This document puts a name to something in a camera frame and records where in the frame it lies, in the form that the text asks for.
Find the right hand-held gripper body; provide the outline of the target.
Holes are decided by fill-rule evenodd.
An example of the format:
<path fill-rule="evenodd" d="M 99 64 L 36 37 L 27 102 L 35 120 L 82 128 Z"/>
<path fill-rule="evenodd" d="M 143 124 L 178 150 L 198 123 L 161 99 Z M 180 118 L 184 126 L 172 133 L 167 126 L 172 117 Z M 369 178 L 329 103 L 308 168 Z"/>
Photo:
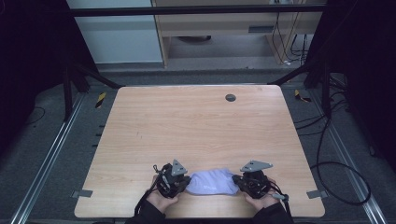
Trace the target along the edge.
<path fill-rule="evenodd" d="M 263 161 L 249 161 L 240 171 L 245 179 L 245 190 L 251 198 L 260 199 L 271 188 L 268 177 L 263 173 L 264 169 L 272 168 L 273 164 Z"/>

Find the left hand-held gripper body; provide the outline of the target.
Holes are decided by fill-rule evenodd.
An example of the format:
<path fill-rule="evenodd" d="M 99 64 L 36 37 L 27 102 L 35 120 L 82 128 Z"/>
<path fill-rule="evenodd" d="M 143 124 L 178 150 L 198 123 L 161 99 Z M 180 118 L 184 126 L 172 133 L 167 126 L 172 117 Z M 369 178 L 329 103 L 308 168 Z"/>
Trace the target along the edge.
<path fill-rule="evenodd" d="M 161 170 L 153 166 L 157 173 L 155 186 L 165 198 L 174 198 L 184 190 L 180 189 L 180 182 L 187 175 L 187 169 L 176 159 L 172 163 L 167 163 Z"/>

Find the person's right hand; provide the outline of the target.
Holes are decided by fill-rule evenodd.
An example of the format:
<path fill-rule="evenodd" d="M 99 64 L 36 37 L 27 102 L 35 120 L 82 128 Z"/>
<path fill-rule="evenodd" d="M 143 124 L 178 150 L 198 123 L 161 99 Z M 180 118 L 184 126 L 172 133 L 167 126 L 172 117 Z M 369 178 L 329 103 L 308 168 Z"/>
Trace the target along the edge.
<path fill-rule="evenodd" d="M 274 189 L 269 189 L 260 199 L 253 199 L 246 192 L 243 193 L 245 201 L 252 205 L 257 212 L 279 202 L 279 199 L 274 198 L 273 194 L 276 194 L 276 191 Z"/>

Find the person's left hand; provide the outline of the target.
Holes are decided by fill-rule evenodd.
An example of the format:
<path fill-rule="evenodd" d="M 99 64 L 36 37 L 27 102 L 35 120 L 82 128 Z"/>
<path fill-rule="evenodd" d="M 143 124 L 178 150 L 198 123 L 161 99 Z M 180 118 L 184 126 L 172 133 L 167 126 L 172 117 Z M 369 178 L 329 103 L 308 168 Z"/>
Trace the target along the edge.
<path fill-rule="evenodd" d="M 179 195 L 175 196 L 174 198 L 165 198 L 157 189 L 155 189 L 150 192 L 147 197 L 147 201 L 164 214 L 170 206 L 178 202 L 178 198 Z"/>

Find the grey tape strip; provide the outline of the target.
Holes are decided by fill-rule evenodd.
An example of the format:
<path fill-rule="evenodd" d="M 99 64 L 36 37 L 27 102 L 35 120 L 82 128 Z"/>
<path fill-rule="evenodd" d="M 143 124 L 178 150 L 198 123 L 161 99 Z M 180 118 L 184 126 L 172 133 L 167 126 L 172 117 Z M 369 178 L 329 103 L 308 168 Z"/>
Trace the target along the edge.
<path fill-rule="evenodd" d="M 93 191 L 92 190 L 74 190 L 71 194 L 72 198 L 79 198 L 79 197 L 86 197 L 90 198 L 92 196 Z"/>
<path fill-rule="evenodd" d="M 314 199 L 314 198 L 323 199 L 329 196 L 328 192 L 325 190 L 312 190 L 312 191 L 308 191 L 306 194 L 309 199 Z"/>

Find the white cabinet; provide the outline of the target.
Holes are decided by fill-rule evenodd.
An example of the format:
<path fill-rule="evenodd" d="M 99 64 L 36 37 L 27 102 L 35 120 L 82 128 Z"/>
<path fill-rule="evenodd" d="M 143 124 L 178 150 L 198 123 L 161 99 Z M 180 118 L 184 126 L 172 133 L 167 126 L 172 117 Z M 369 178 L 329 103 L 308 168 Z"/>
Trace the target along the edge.
<path fill-rule="evenodd" d="M 151 7 L 150 0 L 66 0 L 71 9 Z M 161 63 L 154 17 L 76 17 L 96 64 Z"/>

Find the light wooden desk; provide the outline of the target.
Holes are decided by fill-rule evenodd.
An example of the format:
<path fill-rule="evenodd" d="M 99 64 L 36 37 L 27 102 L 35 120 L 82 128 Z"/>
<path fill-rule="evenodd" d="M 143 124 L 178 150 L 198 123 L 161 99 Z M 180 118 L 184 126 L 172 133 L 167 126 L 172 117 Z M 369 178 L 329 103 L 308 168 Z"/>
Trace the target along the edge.
<path fill-rule="evenodd" d="M 150 0 L 155 7 L 314 5 L 327 0 Z M 264 35 L 277 63 L 291 60 L 292 39 L 312 35 L 318 27 L 319 12 L 229 13 L 157 15 L 159 36 Z"/>

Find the black curtain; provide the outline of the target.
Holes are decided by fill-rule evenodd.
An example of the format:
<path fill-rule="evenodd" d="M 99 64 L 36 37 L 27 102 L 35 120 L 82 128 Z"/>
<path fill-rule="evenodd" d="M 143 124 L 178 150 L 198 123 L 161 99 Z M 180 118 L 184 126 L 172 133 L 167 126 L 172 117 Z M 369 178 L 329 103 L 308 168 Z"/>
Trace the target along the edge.
<path fill-rule="evenodd" d="M 396 173 L 396 0 L 327 0 L 308 53 L 329 46 L 330 68 L 347 78 L 352 111 L 375 152 Z"/>
<path fill-rule="evenodd" d="M 61 45 L 73 63 L 96 71 L 77 22 L 57 15 L 66 0 L 0 0 L 0 159 L 8 154 L 37 95 L 63 82 Z"/>

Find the aluminium floor rail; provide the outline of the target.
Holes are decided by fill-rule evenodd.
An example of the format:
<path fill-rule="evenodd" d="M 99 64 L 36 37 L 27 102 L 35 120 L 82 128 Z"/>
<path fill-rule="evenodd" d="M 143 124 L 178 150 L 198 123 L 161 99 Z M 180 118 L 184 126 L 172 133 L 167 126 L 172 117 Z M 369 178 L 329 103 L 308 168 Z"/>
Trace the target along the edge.
<path fill-rule="evenodd" d="M 337 195 L 336 193 L 331 192 L 329 189 L 326 189 L 326 191 L 329 195 L 334 197 L 334 199 L 337 199 L 342 203 L 349 204 L 351 206 L 362 207 L 371 224 L 389 224 L 379 204 L 377 203 L 374 194 L 372 193 L 372 188 L 370 184 L 368 183 L 367 179 L 362 175 L 362 172 L 360 171 L 356 162 L 352 159 L 346 145 L 341 138 L 340 133 L 332 124 L 332 120 L 328 119 L 324 115 L 318 93 L 316 91 L 309 91 L 309 94 L 312 98 L 313 104 L 318 110 L 319 116 L 321 118 L 324 118 L 324 120 L 322 121 L 324 127 L 321 131 L 321 136 L 319 138 L 315 164 L 318 177 L 321 177 L 321 166 L 337 165 L 342 167 L 346 172 L 346 176 L 348 177 L 349 183 L 353 188 L 354 194 L 357 196 L 358 200 L 356 202 L 351 202 L 346 199 L 345 195 Z M 329 135 L 330 137 L 338 161 L 321 161 L 319 159 L 321 146 L 325 134 Z"/>
<path fill-rule="evenodd" d="M 72 104 L 72 112 L 70 116 L 62 123 L 62 126 L 54 138 L 51 147 L 49 148 L 49 152 L 47 153 L 45 159 L 40 165 L 39 170 L 37 171 L 35 178 L 27 190 L 23 200 L 18 206 L 17 210 L 13 214 L 9 224 L 25 224 L 28 217 L 30 216 L 35 203 L 44 188 L 47 179 L 50 175 L 53 165 L 55 164 L 59 153 L 62 151 L 64 146 L 64 142 L 67 139 L 75 120 L 78 116 L 78 113 L 81 109 L 82 103 L 84 101 L 86 94 L 78 93 L 76 96 L 76 101 Z"/>

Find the black upright frame post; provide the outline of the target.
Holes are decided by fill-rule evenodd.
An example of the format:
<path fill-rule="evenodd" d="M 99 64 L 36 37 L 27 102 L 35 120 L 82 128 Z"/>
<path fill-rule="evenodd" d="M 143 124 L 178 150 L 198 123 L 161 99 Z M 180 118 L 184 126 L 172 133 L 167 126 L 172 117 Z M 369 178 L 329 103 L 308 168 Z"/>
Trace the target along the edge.
<path fill-rule="evenodd" d="M 63 72 L 63 85 L 64 85 L 64 120 L 68 120 L 73 111 L 73 99 L 71 78 L 69 69 L 66 67 Z"/>
<path fill-rule="evenodd" d="M 329 93 L 330 93 L 330 67 L 327 63 L 324 63 L 323 76 L 322 76 L 321 106 L 324 115 L 327 118 L 331 117 L 331 103 L 330 103 Z"/>

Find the black diagonal frame strut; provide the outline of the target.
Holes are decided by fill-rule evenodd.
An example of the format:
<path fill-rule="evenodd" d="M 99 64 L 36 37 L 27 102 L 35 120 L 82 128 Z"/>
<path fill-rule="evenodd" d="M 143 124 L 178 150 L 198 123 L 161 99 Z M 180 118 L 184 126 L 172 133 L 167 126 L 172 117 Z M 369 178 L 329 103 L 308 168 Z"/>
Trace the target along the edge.
<path fill-rule="evenodd" d="M 308 72 L 314 65 L 315 65 L 315 62 L 305 63 L 304 65 L 301 65 L 300 67 L 289 72 L 285 76 L 283 76 L 275 81 L 269 82 L 269 85 L 281 86 L 284 83 L 286 83 L 288 80 L 293 79 L 302 73 Z"/>
<path fill-rule="evenodd" d="M 75 64 L 74 67 L 79 72 L 81 72 L 81 73 L 83 73 L 83 74 L 85 74 L 85 75 L 87 75 L 89 77 L 92 77 L 92 78 L 96 79 L 97 81 L 107 85 L 109 88 L 112 88 L 112 89 L 122 88 L 122 85 L 117 84 L 117 83 L 115 83 L 115 82 L 113 82 L 113 81 L 101 76 L 98 72 L 95 72 L 95 71 L 93 71 L 93 70 L 91 70 L 91 69 L 89 69 L 89 68 L 87 68 L 87 67 L 85 67 L 85 66 L 83 66 L 81 64 Z"/>

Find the black horizontal frame bar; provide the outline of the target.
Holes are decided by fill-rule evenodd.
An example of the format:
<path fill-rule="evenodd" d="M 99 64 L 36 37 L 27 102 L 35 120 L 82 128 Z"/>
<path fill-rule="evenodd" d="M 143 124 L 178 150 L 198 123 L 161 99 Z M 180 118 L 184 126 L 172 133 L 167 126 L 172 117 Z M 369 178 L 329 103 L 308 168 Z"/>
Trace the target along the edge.
<path fill-rule="evenodd" d="M 314 5 L 242 5 L 242 6 L 191 6 L 191 7 L 120 7 L 69 9 L 74 17 L 189 15 L 229 13 L 321 12 L 326 4 Z"/>

